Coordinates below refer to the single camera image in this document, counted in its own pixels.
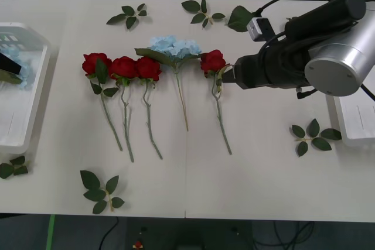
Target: leaf sprig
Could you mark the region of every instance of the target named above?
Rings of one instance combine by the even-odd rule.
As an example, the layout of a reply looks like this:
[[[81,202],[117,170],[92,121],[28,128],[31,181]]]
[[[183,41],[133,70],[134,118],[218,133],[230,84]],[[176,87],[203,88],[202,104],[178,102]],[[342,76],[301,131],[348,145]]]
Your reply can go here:
[[[0,178],[6,179],[11,174],[14,176],[22,175],[22,174],[28,174],[28,168],[26,165],[28,163],[25,163],[25,157],[24,156],[18,156],[12,160],[9,161],[9,163],[1,163],[0,164]]]
[[[110,179],[105,184],[105,187],[100,187],[100,181],[93,172],[81,170],[81,179],[84,187],[88,189],[83,196],[88,200],[96,202],[93,214],[102,213],[107,203],[110,204],[111,212],[114,211],[114,208],[120,208],[124,204],[124,201],[119,197],[111,198],[111,194],[113,194],[118,184],[118,176]],[[105,196],[108,197],[108,202],[104,200]]]
[[[328,150],[332,150],[332,148],[326,139],[333,140],[333,141],[338,141],[342,139],[340,131],[333,129],[333,128],[328,128],[328,129],[323,130],[321,132],[321,136],[318,137],[320,130],[321,128],[316,118],[314,118],[314,120],[311,121],[310,125],[308,126],[308,133],[309,133],[310,138],[305,138],[306,136],[305,130],[303,130],[300,126],[298,125],[292,126],[292,131],[294,135],[298,137],[296,141],[297,142],[301,141],[297,146],[297,154],[299,157],[301,157],[308,151],[309,147],[308,147],[307,141],[311,141],[312,144],[320,150],[328,151]]]
[[[222,20],[225,18],[225,15],[222,13],[215,13],[210,16],[207,13],[207,2],[206,0],[202,0],[200,5],[198,2],[194,0],[188,0],[181,3],[182,7],[191,13],[197,13],[192,19],[190,23],[202,23],[203,28],[205,28],[208,22],[213,25],[213,20]]]
[[[147,16],[147,11],[144,3],[140,4],[140,6],[137,7],[138,14],[135,14],[135,11],[131,6],[122,6],[121,9],[124,13],[118,14],[117,16],[109,19],[107,25],[115,25],[126,20],[125,24],[127,26],[127,29],[129,30],[135,24],[135,22],[138,21],[139,16]]]
[[[246,32],[247,25],[253,17],[255,17],[254,13],[249,12],[243,6],[237,6],[233,9],[227,26],[236,32]]]

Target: green tape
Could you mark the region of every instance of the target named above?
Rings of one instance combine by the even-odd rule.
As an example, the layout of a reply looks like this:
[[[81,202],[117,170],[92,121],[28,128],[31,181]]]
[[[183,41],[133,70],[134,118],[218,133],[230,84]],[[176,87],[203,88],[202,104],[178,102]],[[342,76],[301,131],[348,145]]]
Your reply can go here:
[[[53,227],[54,227],[54,217],[55,217],[55,215],[51,215],[51,217],[49,218],[46,250],[51,250],[52,249],[52,236],[53,236]]]

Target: white plastic basket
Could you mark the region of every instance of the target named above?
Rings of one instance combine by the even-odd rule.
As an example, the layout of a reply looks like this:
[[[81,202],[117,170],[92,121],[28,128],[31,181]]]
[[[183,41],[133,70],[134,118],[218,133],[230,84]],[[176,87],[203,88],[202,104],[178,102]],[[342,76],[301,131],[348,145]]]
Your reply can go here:
[[[0,152],[19,154],[29,147],[51,46],[22,23],[0,23],[0,46],[18,48],[19,58],[31,69],[29,88],[0,83]]]

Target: silver cylinder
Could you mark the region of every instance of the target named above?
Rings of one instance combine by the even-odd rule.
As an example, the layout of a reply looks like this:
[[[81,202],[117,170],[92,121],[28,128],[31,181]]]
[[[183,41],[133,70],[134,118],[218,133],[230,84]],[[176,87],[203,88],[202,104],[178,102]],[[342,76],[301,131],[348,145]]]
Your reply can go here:
[[[309,50],[306,79],[320,92],[333,96],[354,94],[375,64],[375,11],[366,14],[349,32]]]

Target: flower stem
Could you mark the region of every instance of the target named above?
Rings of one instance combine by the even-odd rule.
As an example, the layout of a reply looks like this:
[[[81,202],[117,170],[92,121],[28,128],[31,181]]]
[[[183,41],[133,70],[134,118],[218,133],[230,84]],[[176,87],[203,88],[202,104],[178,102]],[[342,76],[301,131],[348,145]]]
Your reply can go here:
[[[143,94],[143,101],[145,102],[146,106],[147,106],[147,126],[148,126],[148,134],[150,136],[150,141],[151,141],[151,144],[154,146],[158,156],[160,157],[160,159],[163,159],[159,149],[158,149],[158,146],[156,145],[155,141],[154,141],[154,137],[152,136],[152,131],[151,131],[151,105],[146,101],[146,94],[147,94],[147,91],[148,91],[148,81],[146,82],[146,91],[145,93]]]
[[[104,189],[104,191],[108,196],[108,203],[110,204],[111,212],[114,212],[115,210],[113,209],[113,206],[112,206],[112,198],[111,198],[109,192],[106,189]]]
[[[124,104],[124,132],[125,132],[125,140],[127,141],[127,146],[128,146],[128,151],[129,151],[129,155],[130,155],[130,160],[131,160],[131,162],[134,162],[133,151],[131,150],[130,141],[129,141],[129,133],[128,133],[128,121],[127,121],[127,106],[128,106],[128,103],[124,101],[124,92],[125,92],[125,87],[123,87],[122,94],[121,94],[121,101]]]
[[[227,145],[228,153],[232,155],[232,151],[228,143],[227,135],[225,134],[225,130],[224,130],[223,117],[221,116],[221,109],[220,109],[220,104],[219,104],[219,98],[221,96],[221,93],[218,97],[215,95],[215,92],[214,92],[215,85],[216,85],[216,75],[213,77],[213,85],[212,85],[211,93],[212,93],[212,96],[214,96],[216,100],[217,118],[219,119],[219,122],[220,122],[221,132],[223,133],[223,137],[224,137],[225,144]]]
[[[114,128],[114,126],[113,126],[113,124],[111,122],[111,118],[110,118],[110,114],[108,113],[107,106],[105,105],[105,102],[104,102],[104,94],[103,94],[103,92],[100,93],[100,99],[101,99],[101,103],[103,104],[103,108],[104,108],[105,115],[107,117],[107,121],[110,124],[110,127],[111,127],[111,129],[113,131],[113,134],[115,135],[116,142],[118,144],[118,148],[120,149],[120,151],[122,151],[122,146],[121,146],[120,140],[118,139],[116,130],[115,130],[115,128]]]
[[[177,73],[175,72],[175,75],[176,75],[178,91],[180,93],[180,99],[181,99],[181,103],[182,103],[183,116],[185,117],[186,130],[189,131],[188,117],[186,116],[186,107],[185,107],[185,103],[183,102],[183,98],[182,98],[182,92],[181,92],[181,86],[180,86],[180,79],[178,78],[178,72]]]

